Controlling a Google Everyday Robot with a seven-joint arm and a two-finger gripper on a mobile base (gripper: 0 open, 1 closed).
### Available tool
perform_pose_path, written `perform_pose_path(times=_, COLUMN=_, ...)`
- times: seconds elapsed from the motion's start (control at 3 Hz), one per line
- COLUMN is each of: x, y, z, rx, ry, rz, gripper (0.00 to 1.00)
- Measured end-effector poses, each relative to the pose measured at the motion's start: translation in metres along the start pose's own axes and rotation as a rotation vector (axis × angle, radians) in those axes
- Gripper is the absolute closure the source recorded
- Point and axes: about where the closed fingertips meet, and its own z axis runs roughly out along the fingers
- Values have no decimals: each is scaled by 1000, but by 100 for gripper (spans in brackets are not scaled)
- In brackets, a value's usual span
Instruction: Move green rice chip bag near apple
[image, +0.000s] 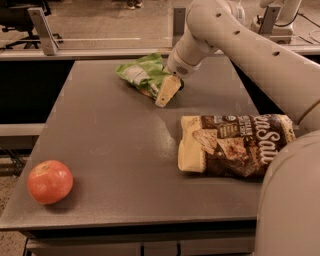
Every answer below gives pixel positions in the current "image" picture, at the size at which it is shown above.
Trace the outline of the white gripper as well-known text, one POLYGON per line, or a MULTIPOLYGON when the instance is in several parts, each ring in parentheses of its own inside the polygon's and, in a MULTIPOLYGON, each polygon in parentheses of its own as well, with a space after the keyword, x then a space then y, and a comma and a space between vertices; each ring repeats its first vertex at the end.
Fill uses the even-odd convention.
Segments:
POLYGON ((155 104, 158 107, 165 107, 172 97, 181 87, 180 79, 187 79, 195 73, 201 64, 190 65, 184 62, 178 55, 176 50, 173 50, 167 59, 166 68, 172 75, 166 76, 163 79, 155 104))

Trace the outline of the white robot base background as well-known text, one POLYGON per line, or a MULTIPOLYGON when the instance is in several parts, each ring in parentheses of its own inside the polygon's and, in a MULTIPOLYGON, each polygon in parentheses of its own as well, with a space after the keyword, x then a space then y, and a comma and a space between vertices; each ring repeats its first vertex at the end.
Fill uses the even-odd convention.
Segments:
MULTIPOLYGON (((265 9, 268 5, 274 4, 281 7, 272 34, 264 36, 278 44, 289 44, 294 34, 293 23, 298 15, 302 0, 260 0, 260 7, 265 9)), ((259 34, 259 28, 263 15, 253 18, 250 29, 259 34)))

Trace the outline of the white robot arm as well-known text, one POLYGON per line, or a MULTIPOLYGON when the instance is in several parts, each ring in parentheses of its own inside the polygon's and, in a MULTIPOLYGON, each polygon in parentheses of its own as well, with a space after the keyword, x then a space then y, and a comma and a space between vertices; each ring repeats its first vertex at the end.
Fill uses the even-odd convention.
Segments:
POLYGON ((247 76, 258 110, 282 112, 298 128, 265 175, 254 256, 320 256, 320 65, 244 27, 225 0, 192 0, 185 21, 171 74, 187 78, 220 50, 247 76))

